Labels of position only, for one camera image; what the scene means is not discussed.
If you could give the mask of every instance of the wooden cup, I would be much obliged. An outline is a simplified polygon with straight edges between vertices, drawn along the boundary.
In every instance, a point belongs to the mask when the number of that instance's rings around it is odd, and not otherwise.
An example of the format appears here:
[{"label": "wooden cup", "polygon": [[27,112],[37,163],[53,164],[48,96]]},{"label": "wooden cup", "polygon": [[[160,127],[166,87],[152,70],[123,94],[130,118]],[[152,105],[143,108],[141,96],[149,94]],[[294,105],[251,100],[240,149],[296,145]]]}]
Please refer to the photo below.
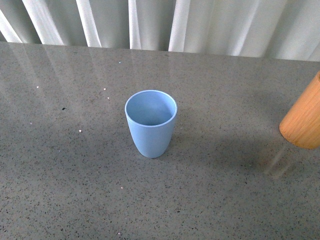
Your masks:
[{"label": "wooden cup", "polygon": [[320,71],[283,118],[279,130],[297,147],[320,146]]}]

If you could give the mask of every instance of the curtain fold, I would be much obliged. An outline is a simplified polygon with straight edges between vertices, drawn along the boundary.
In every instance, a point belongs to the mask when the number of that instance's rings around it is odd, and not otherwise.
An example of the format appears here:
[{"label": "curtain fold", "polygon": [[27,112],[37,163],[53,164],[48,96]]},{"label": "curtain fold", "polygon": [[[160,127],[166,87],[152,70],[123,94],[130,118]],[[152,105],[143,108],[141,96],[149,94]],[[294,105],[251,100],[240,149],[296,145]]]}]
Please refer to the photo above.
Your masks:
[{"label": "curtain fold", "polygon": [[0,41],[320,61],[319,0],[0,0]]}]

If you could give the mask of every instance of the granite countertop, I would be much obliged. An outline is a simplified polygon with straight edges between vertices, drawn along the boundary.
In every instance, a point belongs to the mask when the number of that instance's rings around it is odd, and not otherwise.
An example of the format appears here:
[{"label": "granite countertop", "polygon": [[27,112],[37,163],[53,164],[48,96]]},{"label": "granite countertop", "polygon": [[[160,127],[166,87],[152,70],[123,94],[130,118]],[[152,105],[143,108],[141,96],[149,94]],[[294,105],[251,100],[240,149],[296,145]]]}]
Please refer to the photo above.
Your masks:
[{"label": "granite countertop", "polygon": [[[0,42],[0,239],[320,239],[320,151],[278,126],[320,62]],[[140,155],[125,103],[178,119]]]}]

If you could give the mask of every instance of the cup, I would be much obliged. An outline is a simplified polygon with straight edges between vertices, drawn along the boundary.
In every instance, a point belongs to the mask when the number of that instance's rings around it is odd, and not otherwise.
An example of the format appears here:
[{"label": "cup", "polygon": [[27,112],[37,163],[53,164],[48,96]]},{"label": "cup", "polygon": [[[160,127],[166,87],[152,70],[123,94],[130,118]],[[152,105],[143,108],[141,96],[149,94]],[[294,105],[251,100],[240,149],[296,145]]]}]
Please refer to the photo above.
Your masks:
[{"label": "cup", "polygon": [[167,149],[175,127],[178,106],[167,93],[144,90],[132,95],[124,107],[133,142],[147,158]]}]

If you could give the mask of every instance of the plastic cup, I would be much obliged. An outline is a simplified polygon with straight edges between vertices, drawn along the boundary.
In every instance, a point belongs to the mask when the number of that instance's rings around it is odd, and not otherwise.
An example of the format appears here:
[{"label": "plastic cup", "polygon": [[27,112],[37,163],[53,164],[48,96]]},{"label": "plastic cup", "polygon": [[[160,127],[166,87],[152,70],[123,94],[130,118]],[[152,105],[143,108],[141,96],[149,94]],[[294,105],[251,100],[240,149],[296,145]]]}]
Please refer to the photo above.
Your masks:
[{"label": "plastic cup", "polygon": [[178,106],[167,93],[144,90],[132,95],[124,107],[133,142],[147,158],[167,149],[174,132]]}]

